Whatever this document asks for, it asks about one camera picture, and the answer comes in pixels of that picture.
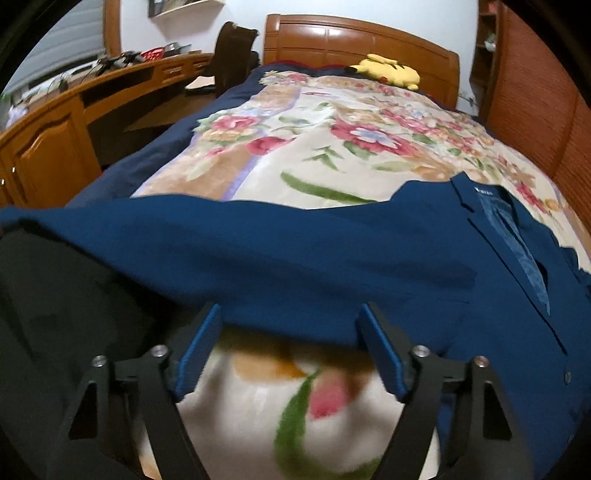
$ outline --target red basket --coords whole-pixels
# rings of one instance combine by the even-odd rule
[[[160,60],[164,56],[164,47],[152,48],[142,53],[145,61]]]

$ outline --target wooden bed frame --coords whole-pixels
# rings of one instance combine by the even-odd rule
[[[354,65],[368,53],[396,59],[421,76],[421,90],[455,108],[460,82],[457,53],[409,33],[351,18],[267,15],[264,64],[294,61],[309,67]]]

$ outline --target navy blue bed sheet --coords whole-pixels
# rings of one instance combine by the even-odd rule
[[[294,70],[312,77],[339,75],[366,78],[359,74],[346,73],[342,67],[311,69],[290,63],[273,63],[259,67],[252,71],[244,83],[229,89],[211,105],[178,121],[156,140],[109,167],[98,179],[76,195],[67,206],[81,207],[103,200],[129,197],[160,167],[166,165],[189,146],[193,129],[198,126],[199,120],[220,110],[236,108],[250,100],[264,88],[259,80],[265,72],[270,70]]]

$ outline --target black chair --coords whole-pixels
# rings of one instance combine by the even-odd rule
[[[210,72],[216,82],[216,97],[240,85],[252,68],[258,66],[258,55],[251,51],[257,35],[257,30],[242,28],[233,22],[222,26],[210,63]]]

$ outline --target yellow stuffed toy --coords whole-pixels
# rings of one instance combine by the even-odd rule
[[[399,64],[398,60],[386,59],[374,53],[369,53],[366,59],[359,62],[359,65],[351,65],[349,68],[357,73],[366,73],[380,82],[412,91],[418,90],[418,84],[421,82],[421,77],[416,70]]]

